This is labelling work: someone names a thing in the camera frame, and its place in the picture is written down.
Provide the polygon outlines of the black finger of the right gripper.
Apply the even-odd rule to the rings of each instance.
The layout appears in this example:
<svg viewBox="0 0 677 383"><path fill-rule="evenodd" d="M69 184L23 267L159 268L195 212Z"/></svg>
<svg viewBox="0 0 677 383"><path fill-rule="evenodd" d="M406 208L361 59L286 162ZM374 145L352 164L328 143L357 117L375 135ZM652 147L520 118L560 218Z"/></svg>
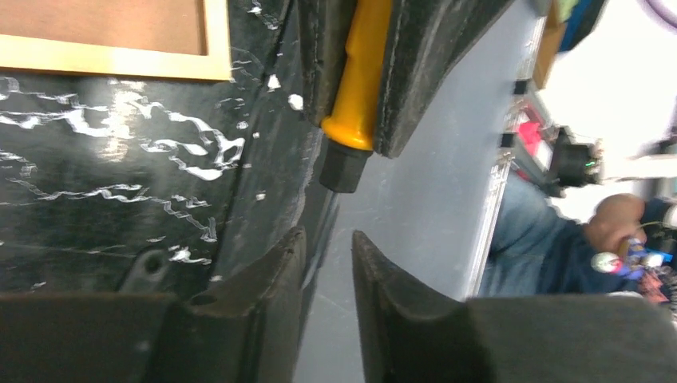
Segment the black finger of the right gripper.
<svg viewBox="0 0 677 383"><path fill-rule="evenodd" d="M446 75L512 5L510 0L392 3L378 89L374 151L402 154Z"/></svg>
<svg viewBox="0 0 677 383"><path fill-rule="evenodd" d="M303 110L318 126L335 103L356 0L298 0Z"/></svg>

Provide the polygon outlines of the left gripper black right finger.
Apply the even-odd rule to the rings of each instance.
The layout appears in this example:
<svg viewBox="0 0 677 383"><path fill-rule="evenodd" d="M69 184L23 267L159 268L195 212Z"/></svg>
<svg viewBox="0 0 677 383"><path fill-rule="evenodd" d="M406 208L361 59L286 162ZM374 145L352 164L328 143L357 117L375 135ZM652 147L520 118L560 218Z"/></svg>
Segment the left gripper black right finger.
<svg viewBox="0 0 677 383"><path fill-rule="evenodd" d="M642 298L537 295L456 301L361 231L352 263L368 382L673 382L676 331Z"/></svg>

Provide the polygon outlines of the wooden picture frame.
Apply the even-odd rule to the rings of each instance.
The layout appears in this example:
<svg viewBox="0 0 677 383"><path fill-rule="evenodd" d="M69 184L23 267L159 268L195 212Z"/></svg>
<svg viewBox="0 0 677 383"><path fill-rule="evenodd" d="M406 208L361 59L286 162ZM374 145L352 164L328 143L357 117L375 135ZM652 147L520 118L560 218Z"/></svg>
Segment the wooden picture frame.
<svg viewBox="0 0 677 383"><path fill-rule="evenodd" d="M1 67L197 81L232 77L225 1L3 1Z"/></svg>

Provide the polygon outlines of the yellow handled screwdriver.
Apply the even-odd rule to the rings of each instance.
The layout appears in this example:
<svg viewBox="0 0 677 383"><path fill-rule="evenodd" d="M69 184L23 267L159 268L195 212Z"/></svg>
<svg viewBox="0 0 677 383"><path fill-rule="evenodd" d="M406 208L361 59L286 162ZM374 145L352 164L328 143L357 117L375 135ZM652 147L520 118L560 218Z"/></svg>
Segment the yellow handled screwdriver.
<svg viewBox="0 0 677 383"><path fill-rule="evenodd" d="M335 104L321 123L328 148L319 181L333 192L356 191L374 150L391 8L389 0L358 1L356 5Z"/></svg>

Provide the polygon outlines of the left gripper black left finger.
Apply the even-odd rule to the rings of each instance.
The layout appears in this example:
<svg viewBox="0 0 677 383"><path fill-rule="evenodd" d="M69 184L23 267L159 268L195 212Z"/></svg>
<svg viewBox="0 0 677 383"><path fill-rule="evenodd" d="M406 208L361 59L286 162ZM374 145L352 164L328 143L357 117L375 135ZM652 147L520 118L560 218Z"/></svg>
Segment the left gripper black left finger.
<svg viewBox="0 0 677 383"><path fill-rule="evenodd" d="M289 382L306 236L289 230L237 275L172 294L1 296L4 382Z"/></svg>

